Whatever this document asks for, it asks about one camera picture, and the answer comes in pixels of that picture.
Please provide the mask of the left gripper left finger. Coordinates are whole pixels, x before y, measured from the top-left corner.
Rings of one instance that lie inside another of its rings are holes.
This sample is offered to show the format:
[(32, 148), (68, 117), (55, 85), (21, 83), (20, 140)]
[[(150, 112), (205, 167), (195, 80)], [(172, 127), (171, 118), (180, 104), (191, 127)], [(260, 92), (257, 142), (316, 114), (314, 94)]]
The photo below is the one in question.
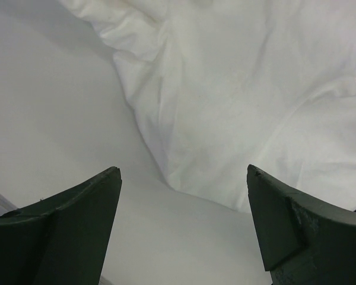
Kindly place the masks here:
[(0, 216), (0, 284), (99, 284), (120, 197), (117, 167)]

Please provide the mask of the white t shirt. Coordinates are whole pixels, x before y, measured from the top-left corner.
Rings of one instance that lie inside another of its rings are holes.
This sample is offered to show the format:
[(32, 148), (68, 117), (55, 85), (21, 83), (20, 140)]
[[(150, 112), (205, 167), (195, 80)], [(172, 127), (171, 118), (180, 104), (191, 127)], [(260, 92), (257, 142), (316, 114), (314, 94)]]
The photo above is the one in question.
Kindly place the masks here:
[(114, 50), (176, 191), (249, 211), (255, 165), (356, 209), (356, 1), (63, 1)]

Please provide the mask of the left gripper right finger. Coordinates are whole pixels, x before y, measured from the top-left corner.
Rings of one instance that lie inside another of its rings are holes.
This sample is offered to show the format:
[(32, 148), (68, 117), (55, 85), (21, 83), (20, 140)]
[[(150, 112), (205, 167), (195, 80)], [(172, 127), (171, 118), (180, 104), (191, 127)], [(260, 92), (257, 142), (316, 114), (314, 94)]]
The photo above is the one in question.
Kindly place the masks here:
[(247, 188), (273, 284), (356, 284), (356, 210), (303, 193), (253, 165)]

